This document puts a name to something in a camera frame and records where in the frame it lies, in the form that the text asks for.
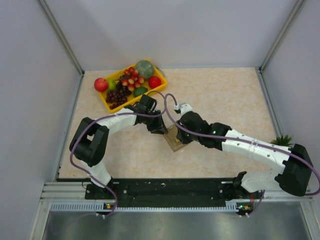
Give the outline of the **red apple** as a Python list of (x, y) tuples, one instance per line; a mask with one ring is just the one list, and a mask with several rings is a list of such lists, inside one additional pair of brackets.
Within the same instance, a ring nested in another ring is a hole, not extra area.
[(105, 92), (109, 87), (109, 82), (105, 79), (105, 78), (97, 78), (95, 81), (94, 81), (94, 89), (97, 91), (97, 92)]

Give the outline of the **green lime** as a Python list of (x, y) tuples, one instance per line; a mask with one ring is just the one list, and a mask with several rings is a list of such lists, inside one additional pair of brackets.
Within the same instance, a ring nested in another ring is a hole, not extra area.
[(133, 92), (133, 96), (136, 98), (140, 95), (145, 94), (146, 92), (148, 92), (148, 88), (144, 87), (144, 86), (140, 86), (138, 88), (136, 88)]

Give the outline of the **green apple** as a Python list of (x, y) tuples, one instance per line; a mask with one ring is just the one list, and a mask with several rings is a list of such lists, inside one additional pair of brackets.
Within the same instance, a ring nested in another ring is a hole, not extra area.
[(108, 82), (108, 88), (107, 91), (114, 91), (117, 88), (117, 83), (113, 78), (108, 78), (107, 79)]

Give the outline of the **red tomato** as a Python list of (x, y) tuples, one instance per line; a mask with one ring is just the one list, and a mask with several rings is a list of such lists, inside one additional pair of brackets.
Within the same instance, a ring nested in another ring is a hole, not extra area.
[(161, 84), (162, 84), (162, 81), (158, 76), (152, 76), (148, 80), (148, 86), (151, 89), (155, 89), (155, 88), (159, 87)]

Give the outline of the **yellow plastic fruit tray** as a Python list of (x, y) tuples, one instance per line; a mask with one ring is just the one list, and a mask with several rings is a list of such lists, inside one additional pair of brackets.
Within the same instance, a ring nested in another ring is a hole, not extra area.
[(165, 74), (150, 60), (143, 59), (108, 77), (94, 81), (94, 89), (110, 113), (134, 105), (144, 94), (163, 91), (168, 82)]

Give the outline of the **dark purple grape bunch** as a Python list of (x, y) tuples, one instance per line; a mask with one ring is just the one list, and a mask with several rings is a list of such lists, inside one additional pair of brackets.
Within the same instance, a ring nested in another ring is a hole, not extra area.
[(131, 95), (131, 91), (127, 90), (126, 87), (120, 85), (118, 81), (116, 83), (116, 89), (108, 91), (106, 94), (106, 103), (109, 104), (111, 110), (125, 104), (128, 101), (128, 97)]

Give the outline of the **green netted melon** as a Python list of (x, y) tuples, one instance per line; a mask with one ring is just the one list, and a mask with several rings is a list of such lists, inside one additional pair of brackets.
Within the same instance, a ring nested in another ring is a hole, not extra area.
[(134, 68), (138, 70), (139, 76), (144, 77), (146, 80), (149, 80), (155, 72), (155, 68), (149, 60), (138, 61)]

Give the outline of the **brown cardboard express box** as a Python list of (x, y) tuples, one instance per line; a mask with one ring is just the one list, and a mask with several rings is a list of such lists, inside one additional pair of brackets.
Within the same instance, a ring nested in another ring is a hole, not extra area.
[(172, 125), (167, 128), (167, 133), (163, 135), (173, 152), (177, 152), (188, 145), (183, 144), (177, 139), (177, 133), (178, 128), (175, 125)]

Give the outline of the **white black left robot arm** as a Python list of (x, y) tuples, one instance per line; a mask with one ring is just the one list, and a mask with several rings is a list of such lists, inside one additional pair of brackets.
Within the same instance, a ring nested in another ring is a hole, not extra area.
[(69, 145), (70, 163), (87, 173), (96, 185), (96, 192), (102, 198), (109, 198), (114, 191), (111, 175), (103, 158), (108, 138), (123, 129), (137, 124), (145, 124), (152, 134), (163, 135), (168, 132), (162, 112), (157, 109), (157, 101), (144, 94), (133, 105), (126, 105), (114, 114), (93, 120), (81, 120)]

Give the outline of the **toy pineapple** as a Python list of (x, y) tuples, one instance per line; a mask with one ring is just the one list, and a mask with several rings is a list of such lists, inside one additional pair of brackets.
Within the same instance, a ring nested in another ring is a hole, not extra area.
[(293, 140), (293, 136), (290, 136), (288, 134), (277, 136), (275, 139), (273, 139), (270, 144), (277, 145), (277, 146), (283, 146), (283, 147), (291, 147)]

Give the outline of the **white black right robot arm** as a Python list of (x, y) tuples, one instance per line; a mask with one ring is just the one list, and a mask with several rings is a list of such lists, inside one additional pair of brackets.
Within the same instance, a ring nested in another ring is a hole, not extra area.
[(307, 149), (300, 145), (280, 146), (246, 136), (228, 125), (208, 124), (198, 113), (188, 110), (177, 121), (177, 139), (183, 144), (198, 142), (208, 149), (239, 154), (270, 167), (266, 172), (241, 172), (233, 183), (233, 192), (245, 198), (258, 190), (281, 189), (288, 194), (306, 195), (313, 164)]

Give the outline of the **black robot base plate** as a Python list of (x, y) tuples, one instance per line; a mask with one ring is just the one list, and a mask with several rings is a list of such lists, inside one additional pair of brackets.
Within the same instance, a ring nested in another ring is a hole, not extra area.
[(113, 178), (107, 188), (90, 183), (87, 200), (118, 200), (119, 208), (224, 207), (227, 201), (253, 201), (260, 191), (249, 193), (235, 178)]

